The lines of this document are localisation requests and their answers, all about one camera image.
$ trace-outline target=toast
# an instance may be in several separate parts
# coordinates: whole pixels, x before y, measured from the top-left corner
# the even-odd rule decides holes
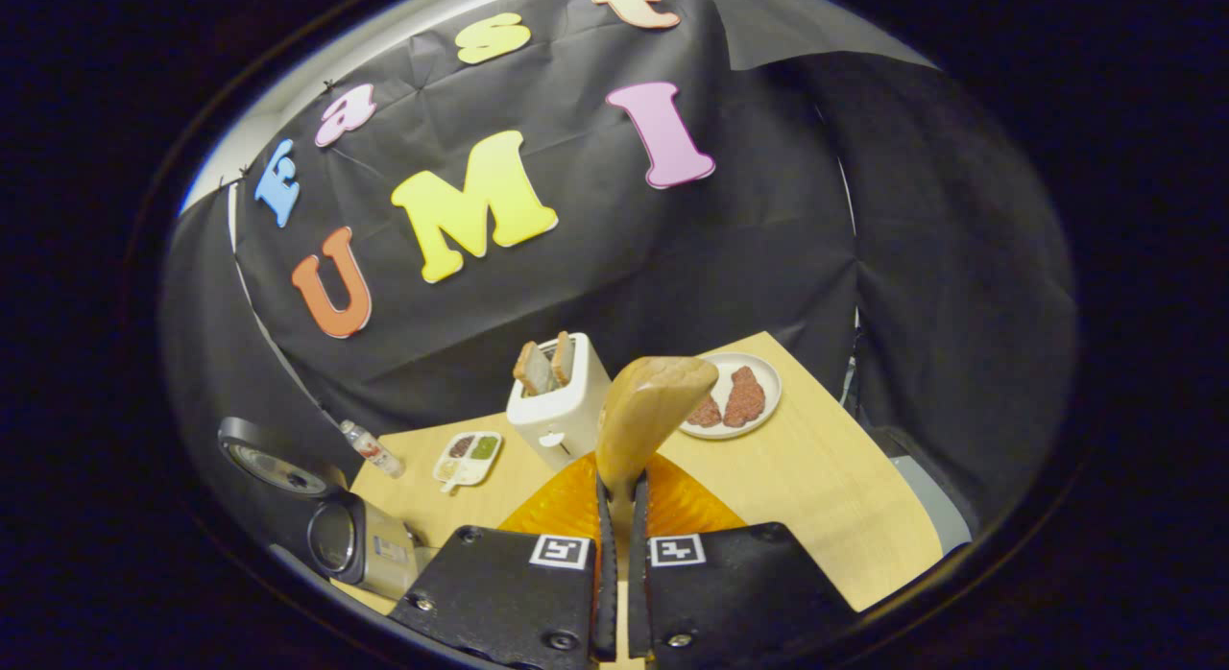
[[[559,386],[567,387],[571,381],[571,364],[576,358],[576,344],[567,332],[559,332],[559,341],[554,345],[554,358],[551,359],[551,372]]]
[[[521,347],[521,355],[516,358],[516,365],[512,366],[512,377],[525,386],[527,397],[544,395],[557,386],[551,371],[551,361],[535,342],[525,342],[525,345]]]

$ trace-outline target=table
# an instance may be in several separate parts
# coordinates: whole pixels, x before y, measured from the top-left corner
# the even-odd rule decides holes
[[[661,446],[664,456],[747,524],[785,524],[855,611],[878,604],[939,561],[939,535],[917,495],[803,364],[766,332],[707,353],[718,352],[757,355],[780,372],[775,413],[732,440],[702,440],[676,430]],[[449,439],[469,430],[500,433],[503,450],[483,484],[442,494],[431,470]],[[404,520],[430,547],[442,546],[465,524],[498,526],[553,476],[503,413],[380,441],[402,459],[406,473],[392,479],[364,463],[351,489]],[[334,584],[383,615],[395,606]],[[626,600],[626,583],[619,583],[619,593]],[[629,661],[624,649],[621,658],[603,669],[643,666],[643,660]]]

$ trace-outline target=plastic bottle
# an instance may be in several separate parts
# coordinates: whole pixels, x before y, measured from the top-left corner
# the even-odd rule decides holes
[[[342,434],[345,435],[345,441],[350,443],[354,451],[379,466],[385,473],[393,478],[399,478],[406,472],[406,465],[393,456],[388,451],[388,447],[383,446],[371,433],[366,432],[361,425],[355,425],[354,420],[342,420],[340,429]]]

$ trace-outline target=orange plastic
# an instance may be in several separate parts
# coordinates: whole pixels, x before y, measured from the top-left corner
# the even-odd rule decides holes
[[[704,534],[746,526],[746,521],[678,465],[655,454],[649,472],[648,537]],[[525,500],[500,524],[505,531],[553,534],[599,542],[597,465],[587,454]]]

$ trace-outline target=blue letter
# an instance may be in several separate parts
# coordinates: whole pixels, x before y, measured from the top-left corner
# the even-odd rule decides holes
[[[273,159],[264,167],[259,183],[256,184],[256,199],[264,200],[278,215],[278,229],[286,225],[290,210],[299,199],[299,183],[286,184],[286,181],[295,177],[295,162],[286,159],[291,146],[294,146],[293,140],[281,140],[278,150],[273,152]]]

